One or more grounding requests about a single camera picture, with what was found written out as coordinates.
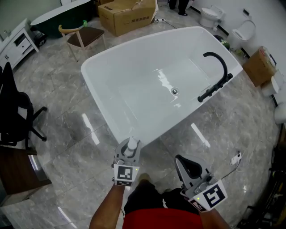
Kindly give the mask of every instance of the person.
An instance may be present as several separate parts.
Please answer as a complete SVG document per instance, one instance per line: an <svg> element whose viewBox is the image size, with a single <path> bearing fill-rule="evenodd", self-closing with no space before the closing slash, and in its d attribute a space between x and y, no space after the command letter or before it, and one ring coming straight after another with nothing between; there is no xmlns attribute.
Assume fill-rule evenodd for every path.
<svg viewBox="0 0 286 229"><path fill-rule="evenodd" d="M170 9L174 9L176 6L176 3L177 3L177 0L170 0L169 2ZM186 14L186 11L185 11L188 3L189 3L189 0L179 0L179 6L178 6L179 15L188 16L188 14Z"/></svg>
<svg viewBox="0 0 286 229"><path fill-rule="evenodd" d="M115 229L125 187L113 185L90 222L89 229ZM229 229L216 210L200 213L180 194L181 189L159 194L150 177L142 174L139 185L124 207L123 229Z"/></svg>

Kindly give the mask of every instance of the cabinet drawer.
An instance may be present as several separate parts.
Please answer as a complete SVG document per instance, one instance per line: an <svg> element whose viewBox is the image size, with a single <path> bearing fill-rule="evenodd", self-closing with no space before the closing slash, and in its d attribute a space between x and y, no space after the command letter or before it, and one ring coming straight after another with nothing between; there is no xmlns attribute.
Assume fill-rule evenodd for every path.
<svg viewBox="0 0 286 229"><path fill-rule="evenodd" d="M23 52L26 51L27 48L29 48L29 46L31 45L31 43L28 41L27 38L25 38L24 40L21 41L21 43L17 46L17 49L21 52L21 54Z"/></svg>

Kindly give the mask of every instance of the marble floor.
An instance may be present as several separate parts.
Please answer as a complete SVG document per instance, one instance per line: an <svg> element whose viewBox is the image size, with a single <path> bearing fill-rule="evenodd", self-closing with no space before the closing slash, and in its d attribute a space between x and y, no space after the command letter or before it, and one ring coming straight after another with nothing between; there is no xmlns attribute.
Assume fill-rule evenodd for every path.
<svg viewBox="0 0 286 229"><path fill-rule="evenodd" d="M157 18L165 18L180 28L198 25L199 14L188 9L182 17L168 7L160 7ZM104 29L98 18L89 26ZM151 24L120 37L108 31L108 47L164 30L167 23ZM103 51L102 41L89 48L90 56ZM71 57L64 40L48 39L39 53L30 54L15 71L19 91L30 96L35 110L47 106L35 125L48 137L40 141L33 134L31 143L51 185L41 188L30 199L5 206L1 211L16 229L87 229L92 215L112 186L117 142L102 117L80 73L84 57L75 50ZM279 127L273 119L275 105L262 96L245 72L189 117L142 149L141 172L148 172L159 191L181 186L174 156L195 155L207 161L217 178L234 169L230 159L243 154L236 172L223 180L228 199L218 211L235 225L248 205L255 203L268 180L271 151ZM190 126L195 123L211 147L206 148ZM124 202L131 190L126 190ZM123 224L120 215L118 228Z"/></svg>

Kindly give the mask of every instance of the black bathtub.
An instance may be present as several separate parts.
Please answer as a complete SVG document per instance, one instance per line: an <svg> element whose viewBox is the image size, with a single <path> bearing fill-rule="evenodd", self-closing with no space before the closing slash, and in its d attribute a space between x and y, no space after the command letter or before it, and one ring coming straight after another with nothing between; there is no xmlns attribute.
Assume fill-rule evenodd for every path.
<svg viewBox="0 0 286 229"><path fill-rule="evenodd" d="M91 0L77 0L47 12L32 21L40 32L54 38L60 38L59 25L63 29L74 29L83 25L83 20L89 21L93 14Z"/></svg>

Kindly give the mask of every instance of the white wall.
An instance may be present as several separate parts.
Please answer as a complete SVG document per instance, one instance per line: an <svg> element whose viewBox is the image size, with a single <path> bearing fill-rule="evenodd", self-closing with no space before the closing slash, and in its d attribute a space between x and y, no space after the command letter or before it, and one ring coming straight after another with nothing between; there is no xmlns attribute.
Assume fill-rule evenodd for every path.
<svg viewBox="0 0 286 229"><path fill-rule="evenodd" d="M60 7L60 0L0 0L0 35L13 30L25 18L32 21L38 16Z"/></svg>
<svg viewBox="0 0 286 229"><path fill-rule="evenodd" d="M193 7L201 9L216 5L226 12L221 26L227 31L238 28L247 19L247 9L256 24L256 34L243 48L252 55L265 46L286 75L286 9L279 0L195 0Z"/></svg>

